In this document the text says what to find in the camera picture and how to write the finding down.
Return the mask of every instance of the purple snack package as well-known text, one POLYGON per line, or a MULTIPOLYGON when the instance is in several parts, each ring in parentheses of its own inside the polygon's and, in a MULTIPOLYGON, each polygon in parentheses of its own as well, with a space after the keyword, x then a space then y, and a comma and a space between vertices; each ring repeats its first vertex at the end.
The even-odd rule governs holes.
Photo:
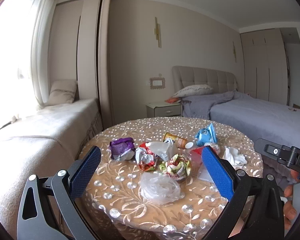
POLYGON ((109 148, 111 150, 111 158, 118 161, 131 160, 136 150, 134 140, 131 137, 112 141, 109 148))

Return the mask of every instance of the nightstand drawer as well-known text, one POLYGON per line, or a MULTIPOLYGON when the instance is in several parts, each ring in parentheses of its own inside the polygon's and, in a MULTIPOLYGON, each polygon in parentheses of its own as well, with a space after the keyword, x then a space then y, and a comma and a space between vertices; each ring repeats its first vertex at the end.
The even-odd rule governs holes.
POLYGON ((154 109, 155 117, 174 116, 174 115, 181 115, 181 105, 156 107, 154 109))

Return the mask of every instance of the nightstand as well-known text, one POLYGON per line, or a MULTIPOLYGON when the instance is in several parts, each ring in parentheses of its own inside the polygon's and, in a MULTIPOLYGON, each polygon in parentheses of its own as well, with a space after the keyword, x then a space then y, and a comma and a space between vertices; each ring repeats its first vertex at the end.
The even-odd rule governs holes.
POLYGON ((147 117, 181 116, 182 106, 180 103, 153 102, 146 104, 147 117))

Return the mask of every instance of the blue gripper pad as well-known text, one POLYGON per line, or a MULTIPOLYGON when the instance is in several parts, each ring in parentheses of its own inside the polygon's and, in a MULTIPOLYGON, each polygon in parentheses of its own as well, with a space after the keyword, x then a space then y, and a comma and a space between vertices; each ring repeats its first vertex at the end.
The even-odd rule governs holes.
POLYGON ((73 200, 82 196, 100 161, 100 148, 93 146, 70 181, 70 196, 73 200))
POLYGON ((234 194, 233 181, 218 157, 209 147, 203 148, 201 157, 220 195, 230 201, 234 194))

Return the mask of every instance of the sheer curtain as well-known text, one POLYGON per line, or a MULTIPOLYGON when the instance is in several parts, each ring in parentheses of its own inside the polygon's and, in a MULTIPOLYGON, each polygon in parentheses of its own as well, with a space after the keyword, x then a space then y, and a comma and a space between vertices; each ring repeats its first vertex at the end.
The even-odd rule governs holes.
POLYGON ((48 100, 48 42, 57 1, 4 0, 0 6, 0 127, 48 100))

